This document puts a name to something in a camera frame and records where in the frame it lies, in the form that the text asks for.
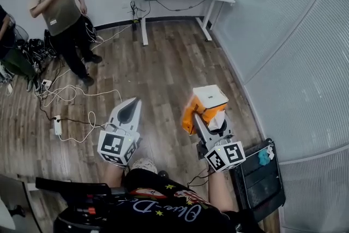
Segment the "wooden floor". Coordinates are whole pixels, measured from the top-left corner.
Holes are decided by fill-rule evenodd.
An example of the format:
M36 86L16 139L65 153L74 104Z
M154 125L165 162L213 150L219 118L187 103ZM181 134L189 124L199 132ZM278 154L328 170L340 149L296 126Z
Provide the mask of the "wooden floor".
M123 28L104 30L99 35L107 39ZM149 45L146 47L141 43L140 28L133 32L130 27L95 49L104 61L87 65L90 75L95 78L94 86L85 88L74 74L68 72L53 89L77 85L89 94L117 89L123 100L140 97L143 101L140 122L143 141L133 160L148 157L158 170L166 170L173 180L186 185L206 168L205 161L197 160L197 136L189 137L180 125L182 109L193 87L217 84L229 99L227 114L237 139L244 147L261 139L223 50L214 42L205 42L196 22L153 22L147 24L147 29ZM44 78L54 79L58 67L58 61L52 62ZM13 86L14 93L9 97L4 87L0 89L0 172L28 182L34 182L37 176L99 182L105 168L97 154L99 129L95 129L82 144L60 142L52 122L39 110L38 98L26 92L23 79L16 78ZM69 99L73 94L67 90L63 96ZM50 117L61 115L85 122L88 112L94 111L97 122L103 124L119 103L116 92L97 97L78 93L73 101L55 100L46 111ZM89 125L64 121L62 137L82 140L89 130ZM193 189L207 198L207 185ZM64 203L42 192L33 193L33 200L41 226L50 232L52 220L64 208ZM274 213L261 225L268 232L279 232L278 222L278 215Z

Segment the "blue cloth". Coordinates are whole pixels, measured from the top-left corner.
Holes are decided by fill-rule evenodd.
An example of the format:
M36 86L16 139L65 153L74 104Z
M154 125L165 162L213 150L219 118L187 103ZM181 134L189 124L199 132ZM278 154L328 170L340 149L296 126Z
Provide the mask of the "blue cloth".
M263 149L258 153L258 158L260 159L260 164L262 166L265 166L270 162L270 158L266 149Z

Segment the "baseboard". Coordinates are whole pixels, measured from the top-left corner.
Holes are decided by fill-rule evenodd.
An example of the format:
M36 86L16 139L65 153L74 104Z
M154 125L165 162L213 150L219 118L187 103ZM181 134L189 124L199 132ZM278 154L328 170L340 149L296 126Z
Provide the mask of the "baseboard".
M181 20L189 20L189 21L195 21L194 16L174 16L174 17L148 17L147 22L155 22L155 21L181 21ZM125 25L131 25L133 23L133 20L128 20L128 21L120 21L120 22L112 22L112 23L107 23L106 25L101 25L101 26L96 26L95 29L102 30L102 29L108 29L108 28L113 28L117 26L125 26ZM211 22L208 21L207 27L211 27Z

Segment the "desk leg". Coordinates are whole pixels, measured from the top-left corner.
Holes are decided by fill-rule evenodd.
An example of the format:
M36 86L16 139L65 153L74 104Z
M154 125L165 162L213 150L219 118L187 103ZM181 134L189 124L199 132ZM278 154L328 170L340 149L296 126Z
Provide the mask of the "desk leg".
M205 18L203 19L203 22L200 20L199 17L196 18L196 21L198 22L198 24L200 25L200 27L201 27L203 33L204 33L205 36L206 36L206 41L212 41L212 38L211 38L211 36L209 35L209 33L208 33L206 27L207 27L207 23L208 23L209 17L211 16L211 13L212 13L214 4L215 4L215 0L212 0L210 6L209 6L209 8L208 8L207 15L206 15Z
M142 26L143 46L147 46L148 45L148 35L147 35L146 18L145 17L143 17L141 20L141 26Z

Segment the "orange bag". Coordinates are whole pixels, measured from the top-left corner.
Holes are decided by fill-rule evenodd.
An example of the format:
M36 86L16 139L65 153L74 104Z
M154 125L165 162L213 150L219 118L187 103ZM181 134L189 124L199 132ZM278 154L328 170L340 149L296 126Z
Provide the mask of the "orange bag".
M183 112L182 127L190 135L196 134L192 113L194 111L198 112L206 124L209 124L217 112L224 110L227 103L227 96L224 95L217 85L193 88L192 96Z

